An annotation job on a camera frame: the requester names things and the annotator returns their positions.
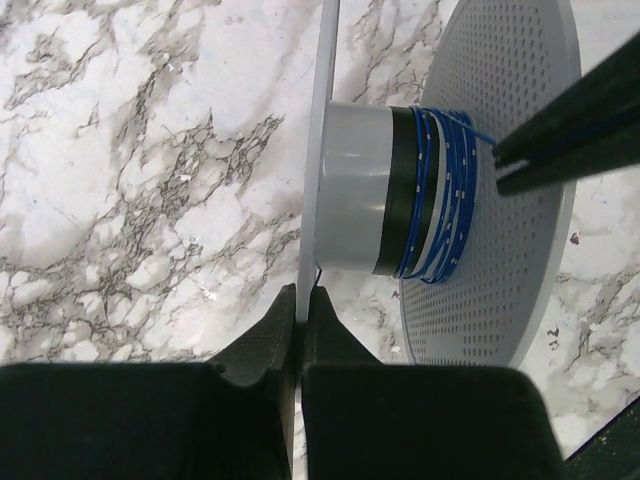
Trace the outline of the grey plastic cable spool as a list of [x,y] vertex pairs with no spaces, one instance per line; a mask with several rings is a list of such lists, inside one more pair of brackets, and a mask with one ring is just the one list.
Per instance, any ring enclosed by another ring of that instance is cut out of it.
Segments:
[[333,100],[338,19],[325,2],[296,298],[305,338],[319,273],[381,275],[400,283],[405,365],[519,371],[575,188],[502,196],[491,149],[580,77],[570,4],[459,2],[410,107]]

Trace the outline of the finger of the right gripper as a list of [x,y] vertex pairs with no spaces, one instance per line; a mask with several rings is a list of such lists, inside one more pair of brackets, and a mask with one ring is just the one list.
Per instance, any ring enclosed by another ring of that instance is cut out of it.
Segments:
[[638,103],[639,39],[633,37],[501,140],[494,158],[521,160]]
[[620,112],[526,154],[524,165],[500,178],[497,189],[511,196],[638,164],[639,114]]

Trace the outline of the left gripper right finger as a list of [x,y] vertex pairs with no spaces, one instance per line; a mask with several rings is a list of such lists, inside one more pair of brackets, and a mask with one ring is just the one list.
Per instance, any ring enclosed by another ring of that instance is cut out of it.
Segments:
[[301,379],[312,479],[562,479],[544,402],[523,373],[386,365],[316,288]]

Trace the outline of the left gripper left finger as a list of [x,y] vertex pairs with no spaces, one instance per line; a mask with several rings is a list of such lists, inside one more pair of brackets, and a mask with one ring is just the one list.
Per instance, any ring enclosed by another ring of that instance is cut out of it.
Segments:
[[288,479],[296,290],[207,361],[1,370],[5,479]]

